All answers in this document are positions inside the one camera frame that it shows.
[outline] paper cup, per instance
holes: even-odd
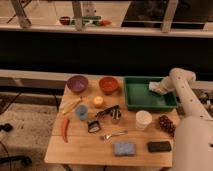
[[[138,111],[136,113],[136,128],[139,130],[144,130],[152,122],[152,115],[144,110]]]

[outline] grapes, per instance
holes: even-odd
[[[173,122],[166,116],[162,115],[158,118],[158,123],[165,132],[169,133],[172,137],[174,137],[176,126]]]

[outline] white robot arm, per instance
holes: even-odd
[[[213,119],[188,84],[195,77],[174,68],[156,89],[159,94],[175,89],[186,113],[175,131],[172,171],[213,171]]]

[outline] green tray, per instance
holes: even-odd
[[[163,77],[124,77],[125,103],[128,110],[170,111],[177,107],[174,93],[159,95],[149,90],[149,82]]]

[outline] metal fork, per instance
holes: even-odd
[[[124,134],[127,134],[127,133],[128,133],[127,130],[118,131],[118,132],[115,132],[115,133],[112,133],[112,134],[101,135],[100,139],[101,140],[108,140],[110,137],[124,135]]]

